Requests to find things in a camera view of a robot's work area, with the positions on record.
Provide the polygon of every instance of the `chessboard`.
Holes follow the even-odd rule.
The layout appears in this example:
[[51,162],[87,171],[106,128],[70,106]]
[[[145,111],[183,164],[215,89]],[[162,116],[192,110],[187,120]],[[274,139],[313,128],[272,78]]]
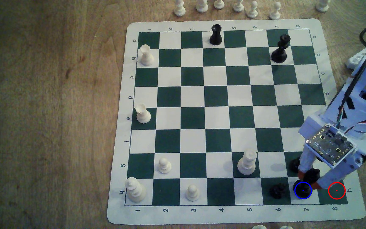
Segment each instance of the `chessboard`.
[[[222,27],[212,45],[211,27]],[[287,59],[270,54],[279,37],[291,37]],[[154,63],[141,64],[150,46]],[[307,116],[336,95],[327,46],[316,19],[140,22],[128,26],[111,170],[108,220],[114,224],[211,224],[327,221],[363,218],[358,174],[298,198],[291,160],[301,155],[298,133]],[[151,114],[137,121],[137,105]],[[256,169],[243,175],[237,163],[257,152]],[[158,171],[160,158],[171,163]],[[316,161],[321,175],[330,168]],[[125,181],[146,189],[136,203]],[[282,198],[269,194],[286,184]],[[186,198],[196,185],[200,197]]]

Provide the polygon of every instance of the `white chess piece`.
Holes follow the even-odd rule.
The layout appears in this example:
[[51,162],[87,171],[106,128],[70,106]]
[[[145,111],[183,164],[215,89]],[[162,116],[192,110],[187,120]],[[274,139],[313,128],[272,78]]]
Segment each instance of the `white chess piece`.
[[150,121],[151,115],[149,111],[146,110],[146,106],[144,104],[137,105],[135,107],[135,111],[137,112],[136,119],[138,122],[145,124]]
[[275,2],[274,11],[269,14],[269,18],[271,18],[272,20],[278,20],[279,18],[281,18],[281,14],[279,13],[281,7],[282,5],[280,2]]
[[146,189],[135,177],[130,177],[125,181],[127,189],[126,195],[132,202],[140,202],[146,196]]
[[329,3],[331,0],[318,0],[318,3],[316,4],[316,9],[319,12],[325,13],[329,9]]
[[186,13],[186,9],[183,7],[183,0],[176,0],[175,2],[175,14],[176,16],[183,16]]
[[244,5],[242,4],[242,0],[237,0],[237,3],[234,4],[233,9],[235,12],[243,11]]
[[197,0],[196,9],[200,13],[204,13],[208,9],[207,0]]
[[222,0],[217,0],[214,2],[214,7],[217,9],[224,8],[225,3]]
[[244,175],[251,175],[255,172],[255,161],[257,159],[257,153],[254,151],[245,151],[243,157],[238,161],[238,171]]
[[147,44],[144,44],[141,46],[141,52],[142,52],[142,58],[141,58],[141,64],[145,66],[149,66],[153,64],[155,61],[152,54],[150,54],[150,47]]
[[172,169],[172,164],[166,158],[159,159],[159,172],[167,174]]
[[195,185],[189,185],[186,191],[187,200],[196,201],[200,197],[200,191]]
[[251,10],[249,10],[248,13],[247,13],[247,16],[249,18],[254,19],[258,16],[257,7],[258,7],[257,1],[253,1],[251,3]]

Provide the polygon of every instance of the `wooden table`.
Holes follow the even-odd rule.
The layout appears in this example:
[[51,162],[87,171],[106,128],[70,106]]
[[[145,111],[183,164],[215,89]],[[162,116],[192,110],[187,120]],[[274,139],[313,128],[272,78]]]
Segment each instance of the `wooden table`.
[[[132,22],[248,20],[232,11],[173,14],[172,0],[0,1],[0,227],[115,227],[107,221],[126,28]],[[249,9],[250,0],[244,1]],[[273,0],[260,0],[268,19]],[[363,49],[366,1],[281,0],[282,18],[318,18],[338,86],[345,60]],[[359,170],[366,206],[366,164]],[[173,225],[162,228],[251,228]],[[355,221],[265,223],[269,229],[366,228]]]

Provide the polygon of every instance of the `black pawn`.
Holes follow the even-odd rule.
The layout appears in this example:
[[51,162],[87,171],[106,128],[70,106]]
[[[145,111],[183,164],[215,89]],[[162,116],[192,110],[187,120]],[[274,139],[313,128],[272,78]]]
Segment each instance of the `black pawn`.
[[221,37],[221,25],[215,24],[213,27],[211,27],[211,30],[213,31],[213,34],[210,37],[210,43],[213,45],[219,45],[222,42]]
[[278,49],[273,51],[272,55],[270,56],[272,58],[273,61],[275,61],[276,63],[283,63],[285,62],[286,58],[287,58],[287,54],[285,52],[285,49],[287,47],[289,47],[289,41],[290,41],[290,36],[287,34],[283,34],[280,37],[280,41],[278,42]]

